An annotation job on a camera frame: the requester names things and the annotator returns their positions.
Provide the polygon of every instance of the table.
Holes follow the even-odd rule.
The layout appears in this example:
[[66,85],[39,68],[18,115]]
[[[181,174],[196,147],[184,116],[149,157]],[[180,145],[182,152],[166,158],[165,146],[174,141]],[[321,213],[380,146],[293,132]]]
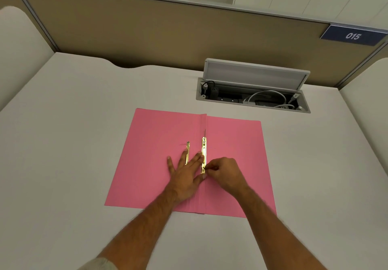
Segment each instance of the table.
[[[330,270],[386,269],[388,177],[336,88],[311,114],[197,101],[202,72],[55,53],[0,112],[3,269],[76,269],[140,210],[104,206],[135,109],[260,120],[277,213]],[[265,269],[246,219],[174,212],[148,269]]]

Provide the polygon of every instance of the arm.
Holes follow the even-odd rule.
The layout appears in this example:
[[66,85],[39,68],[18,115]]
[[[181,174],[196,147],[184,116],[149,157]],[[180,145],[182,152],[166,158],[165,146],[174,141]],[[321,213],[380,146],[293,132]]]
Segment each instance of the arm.
[[205,169],[239,202],[268,270],[326,270],[248,186],[234,159],[212,160]]
[[187,150],[182,153],[175,170],[171,158],[167,158],[171,179],[164,191],[125,226],[102,250],[98,258],[106,258],[119,270],[145,269],[160,234],[173,208],[194,195],[204,175],[194,178],[203,162],[201,153],[185,165]]

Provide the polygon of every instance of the sleeve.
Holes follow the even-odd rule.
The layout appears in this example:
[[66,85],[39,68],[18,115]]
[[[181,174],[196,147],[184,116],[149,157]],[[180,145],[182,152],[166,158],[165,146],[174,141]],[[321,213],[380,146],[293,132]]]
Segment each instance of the sleeve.
[[106,258],[95,258],[78,270],[118,270],[117,267]]

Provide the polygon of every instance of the forearm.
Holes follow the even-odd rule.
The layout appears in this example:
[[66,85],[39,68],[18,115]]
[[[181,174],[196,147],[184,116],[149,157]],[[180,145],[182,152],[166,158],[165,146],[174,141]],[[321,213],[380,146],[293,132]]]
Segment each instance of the forearm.
[[107,258],[119,270],[145,269],[175,205],[175,192],[165,190],[125,226],[98,257]]
[[249,187],[235,195],[252,228],[268,270],[324,270],[309,250]]

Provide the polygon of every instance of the desk number label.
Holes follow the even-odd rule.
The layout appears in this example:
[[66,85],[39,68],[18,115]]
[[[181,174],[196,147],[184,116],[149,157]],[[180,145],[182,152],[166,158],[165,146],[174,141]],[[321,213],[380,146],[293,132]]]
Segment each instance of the desk number label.
[[375,46],[386,37],[387,34],[387,32],[379,32],[368,28],[330,25],[322,34],[321,39]]

